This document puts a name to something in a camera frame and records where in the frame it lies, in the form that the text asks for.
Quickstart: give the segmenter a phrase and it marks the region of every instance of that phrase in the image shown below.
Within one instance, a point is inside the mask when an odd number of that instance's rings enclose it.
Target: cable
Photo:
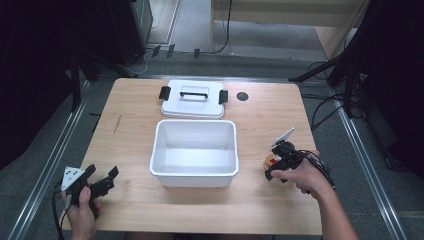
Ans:
[[[156,21],[156,25],[152,26],[150,29],[155,29],[155,28],[157,28],[157,26],[159,26],[159,21],[156,18],[153,18],[153,22],[155,22],[155,21]]]
[[[143,55],[143,61],[144,61],[144,63],[146,64],[146,67],[144,68],[144,70],[143,70],[143,71],[141,71],[141,72],[134,72],[133,70],[131,70],[131,69],[129,69],[129,68],[127,68],[127,67],[125,67],[125,66],[124,66],[124,68],[125,68],[127,71],[129,71],[129,72],[131,72],[131,73],[135,74],[135,75],[136,75],[135,77],[138,77],[137,75],[139,75],[139,74],[143,74],[143,73],[145,73],[145,72],[147,71],[147,61],[146,61],[146,55],[147,55],[147,53],[150,53],[150,52],[153,52],[153,50],[149,50],[149,51],[147,51],[146,53],[144,53],[144,55]]]
[[[317,114],[319,108],[324,103],[326,103],[329,100],[343,101],[344,94],[335,94],[335,95],[329,96],[329,97],[319,96],[319,95],[314,95],[314,94],[302,94],[301,96],[304,97],[304,98],[319,98],[319,99],[323,99],[324,98],[324,101],[322,101],[320,104],[318,104],[318,106],[314,110],[314,113],[312,114],[312,119],[311,119],[311,123],[310,123],[311,131],[314,131],[315,129],[317,129],[319,125],[321,125],[322,123],[324,123],[325,121],[327,121],[331,116],[333,116],[337,112],[337,110],[339,110],[340,108],[343,108],[344,107],[344,106],[337,107],[330,114],[328,114],[327,116],[325,116],[320,122],[318,122],[317,124],[314,124],[315,123],[315,117],[316,117],[316,114]],[[358,102],[351,101],[350,106],[351,107],[358,107],[358,104],[359,104]],[[360,116],[355,116],[353,114],[352,114],[352,117],[353,118],[358,118],[358,119],[359,118],[362,118]]]
[[[69,209],[71,209],[71,208],[66,209],[66,210],[65,210],[65,213],[64,213],[64,214],[63,214],[63,216],[62,216],[62,220],[60,221],[60,229],[62,229],[62,226],[63,226],[63,220],[65,219],[66,214],[68,214]]]
[[[314,131],[315,129],[318,128],[319,125],[321,125],[322,123],[324,123],[325,121],[327,121],[331,116],[334,115],[334,113],[336,113],[340,108],[342,108],[343,106],[339,106],[336,109],[334,109],[330,114],[328,114],[327,116],[325,116],[320,122],[318,122],[317,124],[311,126],[311,131]]]
[[[303,159],[307,159],[318,171],[320,171],[322,173],[322,175],[327,179],[327,181],[330,183],[330,185],[332,186],[332,188],[334,190],[336,190],[336,186],[335,186],[335,184],[333,182],[333,179],[331,179],[329,173],[327,172],[324,163],[322,162],[322,160],[315,153],[313,153],[311,151],[308,151],[308,150],[296,150],[296,149],[293,149],[293,148],[286,147],[286,146],[284,146],[282,144],[280,145],[279,143],[277,143],[277,145],[280,148],[284,148],[286,150],[289,150],[290,151],[290,154],[299,155],[300,157],[302,157],[302,160]]]
[[[318,63],[320,63],[320,64],[324,64],[324,63],[326,63],[326,62],[313,62],[313,63],[311,63],[309,66],[308,66],[308,72],[311,70],[311,67],[314,65],[314,64],[318,64]],[[317,79],[319,79],[319,80],[328,80],[328,75],[327,75],[327,73],[325,72],[327,69],[325,69],[324,71],[322,71],[322,73],[324,73],[324,75],[325,75],[325,78],[323,78],[323,77],[318,77],[318,74],[317,75],[315,75],[314,77],[315,78],[317,78]]]
[[[200,53],[218,54],[218,53],[222,52],[222,50],[224,50],[224,48],[227,46],[228,40],[230,39],[230,19],[231,19],[231,6],[232,5],[233,5],[233,0],[230,0],[230,7],[228,9],[228,18],[227,18],[227,38],[225,40],[224,46],[222,46],[222,48],[219,49],[218,51],[214,51],[214,52],[200,52]]]
[[[340,68],[343,68],[343,69],[349,69],[350,67],[351,67],[351,64],[349,64],[349,66],[342,66],[340,63],[339,63],[339,58],[341,58],[341,56],[339,55],[339,56],[337,56],[336,57],[336,59],[335,59],[335,63],[337,64],[337,66],[339,66]]]
[[[224,29],[224,32],[227,32],[228,26],[227,28],[225,28],[225,21],[222,21],[222,29]],[[231,51],[231,44],[227,45],[229,47],[227,54]]]
[[[65,237],[63,236],[62,233],[62,225],[59,225],[59,218],[57,217],[57,210],[56,210],[56,194],[53,193],[53,197],[52,197],[52,209],[53,209],[53,218],[54,218],[54,223],[56,226],[56,231],[58,234],[58,239],[59,240],[64,240]]]

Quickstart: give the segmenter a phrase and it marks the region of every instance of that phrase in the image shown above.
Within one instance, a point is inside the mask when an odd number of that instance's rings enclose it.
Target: metal frame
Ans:
[[[172,75],[151,75],[144,78],[150,79],[186,79],[186,80],[198,80],[198,81],[241,81],[241,82],[266,82],[266,83],[289,83],[287,79],[279,78],[240,78],[240,77],[209,77],[209,76],[172,76]],[[298,83],[300,86],[323,86],[327,85],[322,80],[310,80],[307,83]],[[82,102],[75,112],[71,113],[52,153],[40,174],[37,183],[35,184],[31,194],[26,200],[21,214],[14,225],[8,239],[24,239],[25,234],[37,212],[37,209],[45,195],[47,188],[51,182],[53,174],[61,160],[61,157],[67,147],[70,137],[78,124],[81,113],[84,110],[87,97],[92,88],[92,83],[86,81],[82,89]],[[341,106],[340,102],[335,102],[336,107]],[[346,133],[352,143],[355,153],[358,157],[358,161],[362,167],[362,171],[365,174],[365,178],[368,185],[371,188],[372,194],[375,198],[380,213],[386,223],[387,229],[392,239],[408,239],[403,229],[399,217],[391,203],[389,196],[384,189],[384,186],[380,182],[377,172],[375,171],[371,159],[368,156],[365,146],[361,141],[358,131],[356,130],[355,124],[350,120],[343,110],[339,110],[339,116],[345,127]]]
[[[172,39],[172,33],[174,32],[175,22],[176,22],[180,7],[181,7],[181,0],[177,0],[175,2],[175,9],[172,13],[171,23],[169,25],[169,28],[167,29],[167,35],[166,35],[165,42],[149,42],[149,41],[147,41],[147,46],[149,46],[149,47],[157,46],[157,45],[162,45],[163,47],[169,47],[170,46],[170,42],[171,42],[171,39]]]
[[[25,204],[22,208],[21,214],[19,215],[18,220],[16,221],[12,231],[10,232],[8,240],[18,240],[24,239],[28,228],[37,213],[38,207],[40,206],[41,201],[47,191],[47,188],[53,178],[53,175],[56,171],[57,166],[62,158],[62,155],[68,145],[69,139],[74,132],[76,125],[81,117],[81,113],[84,110],[87,96],[91,90],[91,83],[85,81],[82,87],[82,101],[81,104],[75,109],[74,112],[69,116],[65,127],[63,128],[59,139],[57,140],[49,159],[47,160],[44,168],[35,183],[34,188],[32,189],[30,195],[25,201]]]
[[[336,93],[334,89],[331,89],[331,91],[333,94]],[[336,107],[342,106],[338,101],[335,101],[335,105]],[[352,143],[362,171],[364,172],[365,178],[368,182],[368,185],[370,186],[372,194],[374,195],[381,216],[386,223],[387,229],[389,230],[392,239],[408,239],[396,213],[396,210],[393,207],[393,204],[387,195],[387,192],[384,189],[384,186],[381,183],[377,172],[374,169],[364,144],[361,141],[361,137],[356,130],[355,123],[348,118],[347,114],[342,108],[339,110],[339,116]]]

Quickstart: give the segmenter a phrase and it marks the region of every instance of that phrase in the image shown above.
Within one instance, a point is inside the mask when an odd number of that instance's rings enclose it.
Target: lid handle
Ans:
[[[180,92],[181,97],[184,97],[185,95],[204,96],[205,98],[208,98],[207,93]]]

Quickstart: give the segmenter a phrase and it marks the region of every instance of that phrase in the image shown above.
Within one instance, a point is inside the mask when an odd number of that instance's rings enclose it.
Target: aluminum rail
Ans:
[[[341,107],[339,101],[335,101],[336,107]],[[349,136],[349,139],[352,143],[352,146],[355,150],[355,153],[358,157],[359,163],[361,165],[362,171],[365,174],[365,178],[370,186],[371,192],[374,195],[377,206],[380,210],[381,216],[386,223],[387,229],[392,237],[395,240],[406,240],[408,237],[402,227],[401,222],[399,221],[396,210],[393,207],[393,204],[387,195],[386,190],[384,189],[383,184],[378,177],[377,172],[374,169],[374,166],[371,162],[370,157],[366,151],[364,144],[361,141],[358,131],[356,130],[354,122],[348,118],[345,111],[340,108],[339,115],[342,120],[342,123],[346,129],[346,132]]]
[[[75,109],[73,113],[69,116],[65,127],[63,128],[53,151],[50,153],[50,156],[44,165],[44,168],[35,183],[34,188],[32,189],[30,195],[25,201],[25,204],[22,208],[21,214],[18,217],[12,231],[9,234],[8,240],[18,240],[24,239],[26,232],[40,206],[41,201],[49,187],[51,179],[56,171],[56,168],[62,158],[62,155],[68,145],[69,139],[74,132],[75,126],[77,125],[81,113],[84,110],[87,96],[91,90],[92,84],[88,81],[85,81],[82,87],[82,99],[81,104]]]

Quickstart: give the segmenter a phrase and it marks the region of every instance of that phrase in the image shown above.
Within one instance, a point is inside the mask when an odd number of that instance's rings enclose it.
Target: white tag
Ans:
[[[79,177],[81,177],[84,172],[84,169],[66,167],[65,172],[63,173],[61,187],[62,191],[68,189],[68,187],[70,187]]]
[[[290,130],[288,130],[286,133],[284,133],[283,135],[281,135],[279,138],[277,138],[277,140],[275,140],[272,144],[271,147],[275,146],[278,142],[281,141],[287,141],[287,139],[289,139],[290,135],[292,134],[292,132],[294,131],[294,127],[292,127]]]

